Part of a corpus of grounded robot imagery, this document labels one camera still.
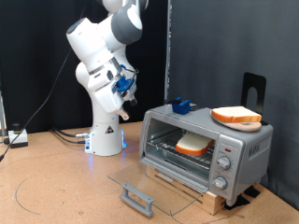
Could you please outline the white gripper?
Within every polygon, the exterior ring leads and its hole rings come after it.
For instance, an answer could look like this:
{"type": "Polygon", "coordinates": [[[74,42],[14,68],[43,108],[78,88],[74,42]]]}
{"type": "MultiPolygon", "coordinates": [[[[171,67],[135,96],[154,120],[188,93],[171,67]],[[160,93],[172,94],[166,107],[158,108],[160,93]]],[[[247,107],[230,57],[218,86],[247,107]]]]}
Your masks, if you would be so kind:
{"type": "Polygon", "coordinates": [[[122,71],[117,74],[105,87],[97,90],[94,95],[104,110],[111,113],[118,113],[123,120],[130,118],[129,114],[123,109],[123,104],[129,102],[130,106],[136,106],[136,75],[137,69],[128,69],[121,66],[122,71]]]}

